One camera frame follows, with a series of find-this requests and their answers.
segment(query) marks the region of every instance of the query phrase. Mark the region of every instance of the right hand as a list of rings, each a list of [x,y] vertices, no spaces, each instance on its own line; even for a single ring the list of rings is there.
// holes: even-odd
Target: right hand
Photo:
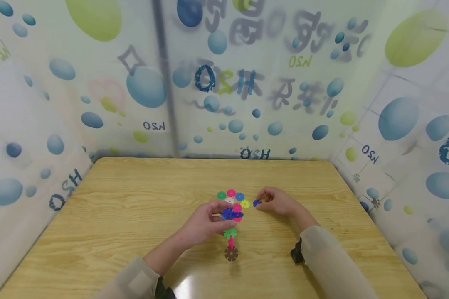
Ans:
[[[260,211],[274,211],[279,215],[294,219],[298,229],[303,232],[310,226],[319,225],[313,215],[299,202],[275,187],[265,187],[256,195],[262,202],[256,205]]]
[[[294,218],[297,213],[305,210],[299,202],[275,187],[264,187],[257,193],[256,199],[262,200],[259,205],[256,205],[256,209],[260,211],[274,211],[279,215]]]

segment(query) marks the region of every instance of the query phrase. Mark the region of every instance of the left hand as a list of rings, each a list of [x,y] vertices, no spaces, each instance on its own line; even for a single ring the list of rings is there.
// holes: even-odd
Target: left hand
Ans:
[[[191,214],[186,223],[176,232],[180,242],[186,249],[208,240],[214,233],[223,233],[236,226],[233,220],[224,220],[215,214],[222,214],[225,208],[233,208],[233,204],[216,199],[200,205]]]

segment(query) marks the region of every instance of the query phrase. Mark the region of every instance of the wrist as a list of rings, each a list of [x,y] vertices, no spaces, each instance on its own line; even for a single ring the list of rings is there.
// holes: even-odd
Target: wrist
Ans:
[[[304,232],[311,226],[319,226],[319,223],[313,217],[313,215],[303,206],[300,209],[296,209],[292,218],[296,223],[296,226],[300,230],[300,232]]]
[[[181,233],[180,230],[168,237],[168,241],[170,243],[170,246],[172,246],[174,250],[180,253],[183,253],[187,249],[190,249],[192,247],[188,244],[189,241],[187,240],[186,236]]]

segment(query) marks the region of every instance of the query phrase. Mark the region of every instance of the patterned wall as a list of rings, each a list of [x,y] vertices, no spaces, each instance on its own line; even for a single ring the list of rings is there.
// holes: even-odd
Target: patterned wall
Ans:
[[[404,2],[0,0],[0,284],[90,160],[327,159],[449,298],[449,0]]]

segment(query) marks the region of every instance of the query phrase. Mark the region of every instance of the hand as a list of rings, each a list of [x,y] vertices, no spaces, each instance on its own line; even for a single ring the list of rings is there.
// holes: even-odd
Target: hand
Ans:
[[[294,218],[296,213],[304,210],[299,202],[275,187],[264,187],[257,193],[256,198],[263,198],[262,203],[256,206],[256,209],[260,211],[274,211],[279,215]]]
[[[281,189],[264,187],[257,193],[256,198],[263,198],[262,202],[256,205],[257,210],[274,211],[279,215],[291,217],[301,232],[310,226],[319,225],[306,208]]]
[[[235,227],[235,221],[214,215],[222,214],[225,208],[233,208],[233,204],[216,199],[200,205],[176,233],[183,246],[190,249],[205,242],[214,233],[222,234],[225,230]]]

